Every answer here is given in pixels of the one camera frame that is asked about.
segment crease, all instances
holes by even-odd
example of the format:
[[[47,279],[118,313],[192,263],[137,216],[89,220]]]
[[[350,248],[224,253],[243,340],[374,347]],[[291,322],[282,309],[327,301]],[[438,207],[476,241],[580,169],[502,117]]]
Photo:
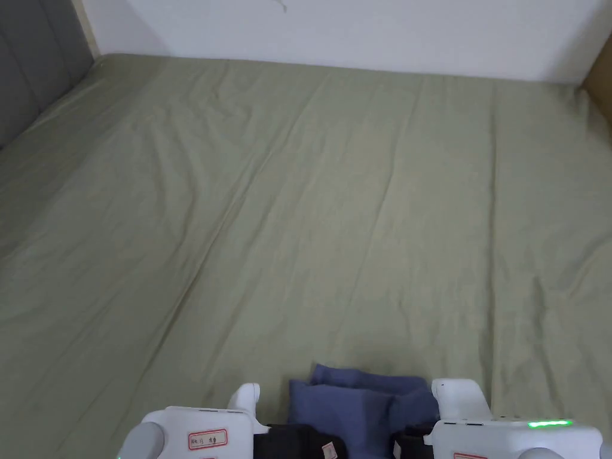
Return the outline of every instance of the crease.
[[[578,268],[578,272],[570,284],[569,292],[567,294],[569,299],[573,299],[576,296],[578,290],[580,290],[580,287],[584,282],[584,279],[587,277],[588,273],[591,271],[591,268],[599,258],[601,250],[610,242],[612,242],[612,233],[604,235],[593,244],[594,247],[589,250],[588,255],[581,261],[580,268]]]
[[[488,309],[487,309],[487,331],[480,337],[479,357],[482,368],[490,367],[490,374],[487,381],[483,382],[483,391],[485,397],[489,401],[490,406],[493,404],[493,386],[495,384],[496,371],[496,317],[495,317],[495,221],[497,211],[497,184],[498,184],[498,143],[497,143],[497,89],[493,83],[491,94],[490,108],[490,125],[491,125],[491,201],[489,205],[489,240],[488,240],[488,259],[487,259],[487,294],[488,294]],[[490,365],[487,365],[487,359],[490,360]]]
[[[544,371],[544,378],[546,379],[546,385],[548,387],[548,393],[550,394],[550,400],[553,402],[555,408],[559,413],[563,413],[563,405],[562,405],[562,397],[557,387],[555,378],[553,376],[553,369],[550,365],[550,361],[546,356],[546,352],[544,350],[543,345],[543,336],[544,336],[544,319],[546,315],[546,300],[544,296],[544,288],[542,287],[542,282],[539,276],[535,276],[533,278],[533,290],[534,290],[534,303],[535,303],[535,323],[538,327],[538,335],[540,338],[537,338],[534,342],[534,350],[535,353],[538,354],[539,361],[542,363],[542,370]]]
[[[62,446],[64,446],[64,444],[66,443],[66,441],[68,440],[68,438],[70,437],[70,435],[72,434],[72,430],[74,429],[74,427],[76,425],[78,425],[83,418],[85,417],[85,415],[89,412],[89,410],[95,405],[95,403],[98,401],[98,399],[100,398],[100,396],[106,391],[106,388],[108,386],[110,386],[112,379],[109,379],[106,384],[104,384],[104,386],[102,386],[102,388],[98,391],[98,393],[95,395],[95,397],[89,402],[89,404],[87,405],[87,407],[85,407],[85,410],[79,415],[79,417],[77,418],[77,420],[70,426],[70,430],[69,432],[64,436],[64,438],[62,438],[62,441],[58,444],[58,447],[55,449],[55,452],[59,452],[59,450],[62,448]]]
[[[236,181],[237,184],[242,182],[243,177],[247,174],[247,171],[250,168],[250,166],[252,165],[253,161],[254,161],[254,159],[253,159],[253,157],[251,157],[251,160],[245,166],[245,168],[242,170],[238,180]],[[195,274],[192,276],[191,280],[187,283],[187,286],[185,287],[185,290],[183,291],[183,293],[180,296],[179,300],[176,302],[175,306],[173,308],[171,308],[170,311],[168,311],[168,313],[164,316],[164,320],[162,321],[162,324],[156,329],[156,333],[157,333],[157,331],[159,329],[164,328],[163,334],[159,338],[159,342],[155,346],[155,349],[153,350],[153,352],[151,353],[151,355],[147,359],[147,362],[146,362],[143,370],[141,371],[140,376],[138,377],[138,380],[137,380],[136,384],[134,385],[134,389],[132,391],[132,395],[130,396],[129,401],[125,404],[124,412],[121,415],[121,418],[119,418],[119,421],[117,423],[117,427],[115,428],[115,430],[113,431],[113,433],[111,435],[114,436],[118,432],[118,430],[120,428],[120,424],[127,417],[127,414],[129,413],[129,410],[132,407],[132,403],[134,401],[134,398],[136,397],[136,393],[138,392],[138,389],[139,389],[140,385],[143,382],[144,377],[146,376],[146,374],[149,372],[149,370],[153,366],[153,363],[154,363],[155,359],[157,358],[157,354],[160,352],[160,350],[163,347],[164,343],[168,339],[168,336],[170,336],[170,333],[174,329],[174,325],[176,324],[179,316],[181,315],[183,309],[185,308],[185,305],[187,304],[187,301],[188,301],[191,293],[195,289],[196,281],[201,277],[201,273],[202,273],[202,271],[204,269],[204,265],[206,264],[206,261],[208,260],[210,252],[212,251],[213,246],[215,245],[215,243],[216,243],[220,233],[222,232],[222,229],[226,226],[226,222],[227,222],[230,214],[232,213],[236,203],[244,195],[247,194],[248,189],[250,188],[250,184],[251,183],[252,183],[252,181],[249,181],[247,183],[247,185],[245,186],[245,190],[242,193],[234,192],[234,195],[233,195],[233,198],[232,198],[230,204],[226,208],[226,211],[223,214],[223,217],[221,218],[220,223],[217,225],[217,229],[215,230],[215,233],[214,233],[214,235],[212,237],[211,243],[208,245],[208,247],[204,251],[204,255],[202,257],[202,260],[198,264],[198,268],[196,269]],[[166,325],[164,325],[164,322],[166,322],[166,318],[168,318],[168,317],[170,317],[170,319],[168,320],[168,323]]]
[[[384,191],[382,193],[382,198],[380,199],[380,202],[377,205],[376,208],[376,217],[374,219],[374,222],[370,228],[370,234],[368,236],[368,245],[367,245],[367,249],[364,252],[364,255],[361,259],[361,262],[359,263],[359,268],[357,270],[357,275],[355,276],[355,282],[353,283],[353,287],[351,288],[351,294],[349,295],[348,301],[346,302],[346,305],[344,307],[344,311],[342,313],[342,319],[340,321],[340,324],[338,325],[338,329],[336,330],[336,332],[334,333],[334,339],[332,340],[332,342],[329,344],[329,346],[327,347],[327,353],[330,354],[331,351],[335,348],[337,342],[338,342],[338,336],[340,335],[339,331],[342,329],[342,325],[345,323],[346,321],[346,316],[349,312],[350,306],[353,303],[354,300],[354,296],[355,296],[355,292],[357,291],[357,286],[359,285],[359,281],[361,279],[361,276],[363,274],[363,270],[364,270],[364,266],[365,266],[365,262],[368,259],[368,257],[370,256],[370,252],[371,252],[371,248],[373,245],[373,239],[374,239],[374,233],[376,232],[376,227],[378,226],[379,222],[380,222],[380,216],[383,210],[383,206],[385,201],[387,200],[387,197],[389,195],[389,189],[391,186],[391,182],[393,181],[393,177],[395,176],[395,164],[397,162],[397,155],[398,155],[398,146],[400,144],[400,138],[403,136],[403,134],[406,132],[406,130],[408,129],[408,126],[410,125],[410,123],[412,123],[412,118],[414,116],[414,113],[416,112],[417,109],[417,104],[420,100],[420,94],[421,94],[421,89],[422,86],[419,85],[419,88],[417,90],[417,97],[415,98],[415,101],[412,105],[412,110],[410,112],[410,114],[408,115],[408,117],[406,118],[406,120],[404,121],[404,123],[402,123],[401,127],[397,130],[397,134],[395,136],[395,141],[394,141],[394,145],[392,148],[393,154],[391,157],[391,166],[390,166],[390,171],[388,174],[388,178],[387,178],[387,183],[385,184],[385,188]]]

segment green bed sheet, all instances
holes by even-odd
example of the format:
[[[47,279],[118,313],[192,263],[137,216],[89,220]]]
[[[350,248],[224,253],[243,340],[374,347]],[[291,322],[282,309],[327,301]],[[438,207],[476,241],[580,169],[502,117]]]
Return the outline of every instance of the green bed sheet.
[[[570,86],[107,56],[0,152],[0,448],[314,363],[476,379],[610,438],[612,149]]]

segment white plastic casing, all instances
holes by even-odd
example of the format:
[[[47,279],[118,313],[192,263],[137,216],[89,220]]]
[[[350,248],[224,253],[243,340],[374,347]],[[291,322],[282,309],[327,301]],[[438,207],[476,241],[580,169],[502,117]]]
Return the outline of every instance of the white plastic casing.
[[[441,420],[424,441],[433,446],[435,459],[599,459],[603,439],[594,427],[531,428],[527,420],[494,419],[470,379],[435,379],[431,390]]]

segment white wall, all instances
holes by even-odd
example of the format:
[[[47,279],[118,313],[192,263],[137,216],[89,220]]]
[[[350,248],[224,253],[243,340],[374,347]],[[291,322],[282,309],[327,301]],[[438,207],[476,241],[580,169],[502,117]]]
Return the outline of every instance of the white wall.
[[[612,0],[83,0],[102,54],[579,83]]]

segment red bordered label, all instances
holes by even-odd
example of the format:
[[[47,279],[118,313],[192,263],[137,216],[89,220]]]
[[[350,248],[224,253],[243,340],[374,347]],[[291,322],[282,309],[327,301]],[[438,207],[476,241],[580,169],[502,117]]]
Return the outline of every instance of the red bordered label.
[[[487,458],[484,456],[477,456],[474,454],[454,453],[453,459],[487,459]]]
[[[216,448],[228,443],[227,429],[206,430],[204,432],[192,432],[189,434],[189,450],[204,448]]]

